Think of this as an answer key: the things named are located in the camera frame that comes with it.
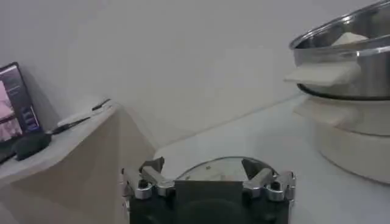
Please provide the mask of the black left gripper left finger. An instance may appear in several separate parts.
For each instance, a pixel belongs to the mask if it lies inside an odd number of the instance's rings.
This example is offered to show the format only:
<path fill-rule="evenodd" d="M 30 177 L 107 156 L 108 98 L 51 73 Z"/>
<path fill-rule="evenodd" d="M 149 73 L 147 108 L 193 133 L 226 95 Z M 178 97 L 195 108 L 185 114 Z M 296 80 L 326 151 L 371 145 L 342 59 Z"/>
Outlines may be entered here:
<path fill-rule="evenodd" d="M 175 189 L 174 180 L 165 178 L 161 171 L 165 163 L 164 157 L 145 161 L 138 169 L 124 167 L 121 169 L 122 197 L 129 200 L 148 200 L 154 191 L 158 196 L 168 197 Z"/>

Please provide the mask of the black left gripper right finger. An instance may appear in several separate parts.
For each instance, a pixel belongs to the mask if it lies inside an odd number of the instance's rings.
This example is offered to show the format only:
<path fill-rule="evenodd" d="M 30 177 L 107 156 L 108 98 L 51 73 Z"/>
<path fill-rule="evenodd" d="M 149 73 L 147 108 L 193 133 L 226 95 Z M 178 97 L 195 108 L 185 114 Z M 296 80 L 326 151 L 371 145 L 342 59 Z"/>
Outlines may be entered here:
<path fill-rule="evenodd" d="M 296 196 L 296 175 L 292 171 L 276 172 L 270 165 L 251 158 L 244 158 L 241 164 L 248 180 L 243 182 L 244 190 L 251 198 L 265 195 L 269 201 L 294 201 Z"/>

